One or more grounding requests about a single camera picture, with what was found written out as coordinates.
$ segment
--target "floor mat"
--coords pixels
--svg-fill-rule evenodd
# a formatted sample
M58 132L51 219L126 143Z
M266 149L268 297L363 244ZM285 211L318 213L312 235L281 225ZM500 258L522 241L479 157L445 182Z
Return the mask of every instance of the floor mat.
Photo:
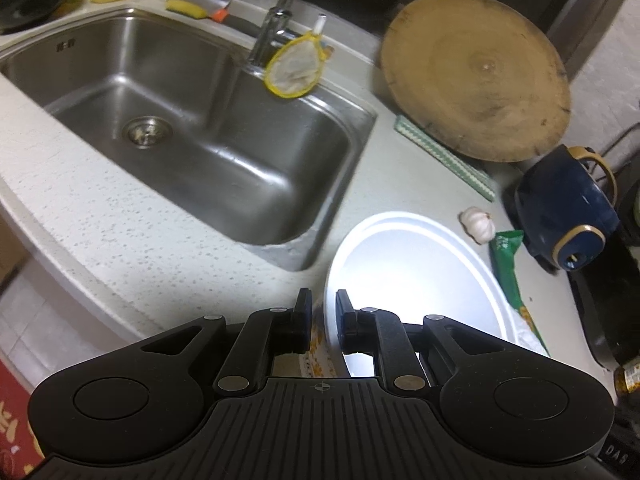
M17 480L43 459L27 420L29 394L0 362L0 477Z

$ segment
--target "garlic bulb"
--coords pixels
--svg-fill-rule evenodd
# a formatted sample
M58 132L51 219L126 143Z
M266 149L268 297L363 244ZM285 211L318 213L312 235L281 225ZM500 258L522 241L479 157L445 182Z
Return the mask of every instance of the garlic bulb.
M489 213L482 211L479 207L470 207L460 213L459 218L466 234L478 244L486 244L494 239L495 225Z

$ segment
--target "faucet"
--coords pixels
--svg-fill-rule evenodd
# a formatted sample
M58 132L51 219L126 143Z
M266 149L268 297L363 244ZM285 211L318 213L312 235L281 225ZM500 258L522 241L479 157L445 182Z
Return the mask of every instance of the faucet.
M287 23L292 16L290 8L293 1L278 0L275 7L268 10L254 47L247 58L247 66L252 72L263 73L273 56L274 46L283 45L292 39L292 34L287 30Z

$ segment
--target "kitchen countertop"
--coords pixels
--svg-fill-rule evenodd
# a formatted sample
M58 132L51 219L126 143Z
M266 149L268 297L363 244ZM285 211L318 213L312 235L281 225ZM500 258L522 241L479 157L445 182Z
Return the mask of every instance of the kitchen countertop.
M256 23L275 0L236 0L232 11ZM252 40L210 22L164 10L164 0L82 3L23 33L0 36L0 49L63 20L135 7L170 16L250 47ZM294 19L312 25L318 9L296 2ZM0 203L14 225L66 280L88 298L101 320L149 336L205 313L229 322L254 310L293 304L308 286L316 298L338 245L368 216L404 210L440 222L469 241L488 264L487 246L463 233L457 215L471 205L511 228L500 202L489 203L434 158L395 133L395 114L375 61L378 40L330 16L325 40L335 47L323 84L378 115L342 205L315 263L301 272L268 264L136 180L0 75ZM516 170L491 165L501 184ZM591 357L564 274L542 270L526 250L516 255L522 297L555 359L587 371L613 394L610 373Z

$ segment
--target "green vegetable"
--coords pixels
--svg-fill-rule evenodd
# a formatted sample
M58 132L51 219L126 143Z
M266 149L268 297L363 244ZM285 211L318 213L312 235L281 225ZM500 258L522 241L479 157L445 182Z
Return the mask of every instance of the green vegetable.
M523 231L502 231L495 234L495 238L489 243L491 260L494 264L494 274L509 304L527 322L531 331L540 340L540 343L548 353L540 332L538 332L536 324L533 323L531 314L529 314L529 309L527 309L520 297L520 288L516 279L514 256L523 238Z

